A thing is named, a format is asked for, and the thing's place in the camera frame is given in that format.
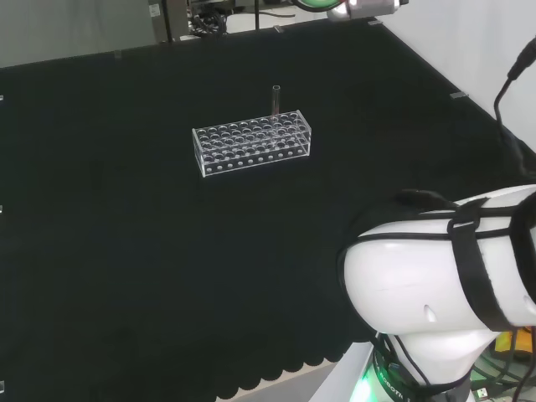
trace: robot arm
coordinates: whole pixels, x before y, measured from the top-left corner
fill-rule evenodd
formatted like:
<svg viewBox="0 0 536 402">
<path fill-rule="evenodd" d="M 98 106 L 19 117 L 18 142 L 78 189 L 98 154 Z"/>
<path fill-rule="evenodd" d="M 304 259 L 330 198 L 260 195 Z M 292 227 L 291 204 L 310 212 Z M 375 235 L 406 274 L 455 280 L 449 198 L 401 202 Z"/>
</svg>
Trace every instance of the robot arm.
<svg viewBox="0 0 536 402">
<path fill-rule="evenodd" d="M 394 14 L 410 0 L 348 0 L 327 12 L 332 21 Z"/>
<path fill-rule="evenodd" d="M 389 349 L 420 384 L 461 385 L 499 331 L 536 325 L 536 185 L 456 204 L 361 234 L 340 267 L 357 314 L 389 334 Z M 374 371 L 377 400 L 396 400 L 387 392 L 393 376 Z"/>
</svg>

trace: green light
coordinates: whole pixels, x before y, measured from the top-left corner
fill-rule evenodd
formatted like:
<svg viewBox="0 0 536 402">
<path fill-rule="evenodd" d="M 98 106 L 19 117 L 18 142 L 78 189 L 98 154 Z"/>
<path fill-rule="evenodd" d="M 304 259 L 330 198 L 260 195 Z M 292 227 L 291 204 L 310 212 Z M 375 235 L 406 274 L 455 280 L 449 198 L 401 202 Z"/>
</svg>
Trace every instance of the green light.
<svg viewBox="0 0 536 402">
<path fill-rule="evenodd" d="M 367 400 L 369 400 L 370 394 L 371 389 L 369 379 L 367 378 L 367 376 L 364 376 L 355 385 L 355 388 L 352 392 L 352 397 L 350 398 L 350 402 L 367 402 Z"/>
</svg>

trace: wire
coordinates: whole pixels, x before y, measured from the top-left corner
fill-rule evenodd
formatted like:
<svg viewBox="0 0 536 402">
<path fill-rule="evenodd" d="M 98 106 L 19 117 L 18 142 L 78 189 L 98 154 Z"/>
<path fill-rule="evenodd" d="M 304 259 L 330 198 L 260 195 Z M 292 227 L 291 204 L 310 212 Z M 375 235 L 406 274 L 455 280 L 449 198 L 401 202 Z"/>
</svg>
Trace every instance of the wire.
<svg viewBox="0 0 536 402">
<path fill-rule="evenodd" d="M 196 15 L 191 18 L 191 22 L 191 34 L 200 38 L 221 37 L 227 34 L 227 17 L 215 10 L 202 16 Z"/>
<path fill-rule="evenodd" d="M 510 350 L 508 352 L 508 357 L 506 359 L 506 363 L 504 364 L 504 367 L 499 370 L 499 374 L 494 379 L 491 379 L 491 382 L 495 384 L 499 380 L 503 379 L 504 374 L 508 373 L 508 370 L 510 369 L 510 364 L 512 364 L 513 361 L 513 355 L 516 353 L 516 342 L 518 340 L 518 330 L 514 330 L 512 332 L 512 339 L 510 340 Z"/>
<path fill-rule="evenodd" d="M 493 103 L 493 109 L 495 110 L 495 117 L 497 118 L 497 124 L 501 139 L 505 145 L 510 147 L 516 157 L 518 163 L 518 171 L 526 178 L 534 179 L 534 175 L 527 172 L 523 161 L 523 153 L 519 144 L 519 140 L 503 125 L 503 119 L 501 117 L 501 111 L 499 110 L 499 103 L 502 97 L 506 94 L 506 91 L 510 85 L 532 64 L 536 61 L 536 38 L 528 42 L 527 46 L 521 51 L 513 67 L 508 72 L 508 79 L 499 91 L 495 102 Z"/>
<path fill-rule="evenodd" d="M 295 14 L 274 14 L 274 13 L 268 13 L 267 11 L 259 11 L 259 14 L 262 15 L 270 15 L 272 17 L 278 17 L 278 18 L 294 18 Z"/>
<path fill-rule="evenodd" d="M 521 394 L 521 389 L 523 389 L 524 384 L 527 382 L 527 380 L 530 378 L 530 375 L 533 373 L 534 367 L 536 367 L 536 357 L 534 356 L 534 353 L 536 352 L 534 350 L 534 347 L 536 347 L 536 327 L 531 327 L 530 329 L 531 329 L 530 339 L 532 343 L 532 357 L 530 358 L 530 365 L 528 366 L 527 373 L 523 376 L 521 381 L 519 381 L 518 387 L 513 393 L 512 402 L 518 402 L 519 394 Z"/>
<path fill-rule="evenodd" d="M 382 335 L 382 338 L 384 339 L 385 343 L 387 343 L 388 349 L 391 352 L 391 354 L 396 357 L 396 349 L 394 348 L 393 343 L 389 339 L 389 335 L 384 334 Z"/>
<path fill-rule="evenodd" d="M 481 356 L 480 357 L 484 362 L 486 362 L 486 364 L 490 367 L 492 367 L 493 369 L 496 369 L 497 371 L 502 371 L 504 370 L 504 367 L 501 367 L 501 366 L 498 366 L 496 365 L 494 362 L 492 362 L 490 359 L 488 359 L 486 356 Z M 519 377 L 518 375 L 516 374 L 512 374 L 512 373 L 505 373 L 505 376 L 507 377 L 510 377 L 511 379 L 515 379 L 517 381 L 521 381 L 521 377 Z"/>
<path fill-rule="evenodd" d="M 301 8 L 302 10 L 308 11 L 309 13 L 324 13 L 326 11 L 333 10 L 334 8 L 340 6 L 341 4 L 344 4 L 346 0 L 337 0 L 334 4 L 326 6 L 326 7 L 307 6 L 306 4 L 302 3 L 300 0 L 291 0 L 291 2 L 296 7 Z"/>
<path fill-rule="evenodd" d="M 422 372 L 422 370 L 417 366 L 417 363 L 411 358 L 410 354 L 408 353 L 408 349 L 405 348 L 404 344 L 402 343 L 402 340 L 398 335 L 394 335 L 394 338 L 397 340 L 397 342 L 400 345 L 400 348 L 402 349 L 402 352 L 404 352 L 405 357 L 408 359 L 408 361 L 411 363 L 411 365 L 417 370 L 417 373 L 419 373 L 420 377 L 425 381 L 426 385 L 430 385 L 430 381 L 428 381 L 428 378 L 426 378 L 425 374 Z"/>
</svg>

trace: black cable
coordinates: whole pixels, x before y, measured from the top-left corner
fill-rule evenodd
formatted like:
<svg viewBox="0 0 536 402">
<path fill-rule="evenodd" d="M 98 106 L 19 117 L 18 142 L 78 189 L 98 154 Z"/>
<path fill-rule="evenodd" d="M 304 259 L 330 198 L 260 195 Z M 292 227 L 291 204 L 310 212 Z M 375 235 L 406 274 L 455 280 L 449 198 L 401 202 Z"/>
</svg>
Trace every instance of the black cable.
<svg viewBox="0 0 536 402">
<path fill-rule="evenodd" d="M 396 357 L 396 349 L 394 348 L 393 343 L 391 342 L 391 339 L 389 338 L 389 335 L 382 334 L 380 335 L 380 339 L 383 339 L 385 343 L 387 343 L 387 347 L 391 354 Z"/>
<path fill-rule="evenodd" d="M 216 10 L 191 18 L 191 34 L 200 38 L 221 37 L 227 34 L 227 17 Z"/>
<path fill-rule="evenodd" d="M 255 31 L 259 32 L 259 0 L 255 0 Z"/>
<path fill-rule="evenodd" d="M 525 168 L 523 161 L 523 153 L 519 144 L 519 140 L 503 125 L 503 119 L 501 117 L 501 111 L 499 110 L 499 103 L 502 97 L 519 76 L 527 69 L 532 63 L 536 61 L 536 38 L 528 42 L 527 46 L 521 51 L 518 59 L 508 71 L 508 79 L 499 91 L 495 102 L 493 103 L 493 109 L 495 110 L 495 117 L 497 118 L 497 124 L 502 141 L 505 145 L 510 147 L 513 151 L 516 161 L 518 163 L 518 171 L 527 178 L 534 178 L 533 174 L 529 174 Z"/>
<path fill-rule="evenodd" d="M 495 117 L 497 118 L 497 124 L 499 125 L 499 132 L 503 140 L 505 140 L 506 137 L 508 137 L 508 134 L 506 133 L 506 129 L 503 125 L 501 111 L 499 110 L 499 103 L 501 102 L 501 99 L 504 96 L 504 94 L 506 94 L 506 91 L 508 90 L 508 88 L 510 88 L 511 84 L 512 84 L 512 80 L 507 79 L 507 81 L 502 86 L 502 89 L 499 91 L 497 98 L 495 98 L 495 102 L 493 103 L 493 109 L 495 110 Z"/>
<path fill-rule="evenodd" d="M 536 367 L 536 357 L 534 356 L 534 353 L 536 352 L 534 350 L 534 347 L 536 347 L 536 327 L 531 327 L 530 330 L 530 339 L 532 343 L 532 356 L 530 358 L 530 365 L 528 366 L 527 373 L 523 376 L 521 381 L 519 381 L 518 387 L 513 393 L 512 402 L 518 402 L 519 394 L 521 394 L 521 390 L 523 389 L 524 384 L 527 382 L 527 380 L 533 373 L 534 367 Z"/>
<path fill-rule="evenodd" d="M 504 367 L 499 370 L 499 374 L 494 379 L 491 379 L 491 382 L 493 384 L 497 383 L 499 380 L 503 379 L 504 374 L 508 373 L 508 370 L 510 369 L 510 364 L 512 364 L 513 361 L 513 355 L 516 353 L 516 342 L 518 340 L 518 331 L 515 330 L 512 332 L 512 339 L 510 340 L 510 350 L 508 351 L 508 357 L 506 359 L 506 363 L 504 364 Z M 514 378 L 513 375 L 510 375 L 513 379 L 520 379 L 519 377 Z"/>
<path fill-rule="evenodd" d="M 428 381 L 428 378 L 426 378 L 425 374 L 422 372 L 422 370 L 417 366 L 417 363 L 411 358 L 410 354 L 408 353 L 408 349 L 405 348 L 404 344 L 402 343 L 402 340 L 398 335 L 394 335 L 394 338 L 397 340 L 397 342 L 400 345 L 400 348 L 402 349 L 402 352 L 404 352 L 405 357 L 408 359 L 408 361 L 411 363 L 411 365 L 415 368 L 417 373 L 419 373 L 420 377 L 425 381 L 426 385 L 430 385 L 430 381 Z"/>
<path fill-rule="evenodd" d="M 484 362 L 486 362 L 486 364 L 488 366 L 490 366 L 491 368 L 493 369 L 496 369 L 497 371 L 502 371 L 504 370 L 504 367 L 501 367 L 501 366 L 498 366 L 496 365 L 494 362 L 492 362 L 490 359 L 488 359 L 486 356 L 481 356 L 480 357 Z M 506 377 L 510 377 L 511 379 L 515 379 L 516 381 L 521 381 L 521 377 L 519 377 L 518 375 L 516 374 L 512 374 L 512 373 L 506 373 L 505 374 Z"/>
<path fill-rule="evenodd" d="M 255 13 L 237 13 L 237 14 L 255 14 Z M 270 15 L 272 17 L 278 17 L 278 18 L 294 18 L 295 14 L 274 14 L 274 13 L 268 13 L 267 11 L 259 11 L 259 14 L 262 15 Z"/>
<path fill-rule="evenodd" d="M 472 381 L 471 389 L 473 391 L 476 391 L 477 389 L 480 389 L 480 388 L 486 388 L 489 385 L 489 380 L 492 379 L 492 376 L 489 373 L 486 373 L 481 368 L 478 368 L 477 366 L 473 366 L 472 370 L 475 373 L 480 374 L 485 379 L 478 379 L 476 381 Z M 505 379 L 499 381 L 498 383 L 500 383 L 502 385 L 510 385 L 512 387 L 515 387 L 518 384 L 518 383 L 515 383 L 513 381 L 507 381 Z"/>
<path fill-rule="evenodd" d="M 306 4 L 302 3 L 300 0 L 291 0 L 291 2 L 296 7 L 301 8 L 302 10 L 308 11 L 309 13 L 323 13 L 325 11 L 333 10 L 335 7 L 338 7 L 341 4 L 344 4 L 346 0 L 339 0 L 338 3 L 335 3 L 331 6 L 326 6 L 326 7 L 307 6 Z"/>
</svg>

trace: black cloth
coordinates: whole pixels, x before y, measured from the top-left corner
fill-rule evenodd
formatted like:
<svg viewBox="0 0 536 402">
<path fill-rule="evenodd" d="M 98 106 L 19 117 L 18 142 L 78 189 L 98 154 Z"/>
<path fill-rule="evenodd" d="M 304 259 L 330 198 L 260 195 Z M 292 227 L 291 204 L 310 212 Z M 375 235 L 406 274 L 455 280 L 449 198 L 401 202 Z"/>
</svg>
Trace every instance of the black cloth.
<svg viewBox="0 0 536 402">
<path fill-rule="evenodd" d="M 311 156 L 202 179 L 192 128 L 273 85 Z M 335 269 L 356 215 L 524 183 L 456 91 L 367 21 L 0 71 L 4 400 L 213 401 L 339 359 L 369 335 Z"/>
</svg>

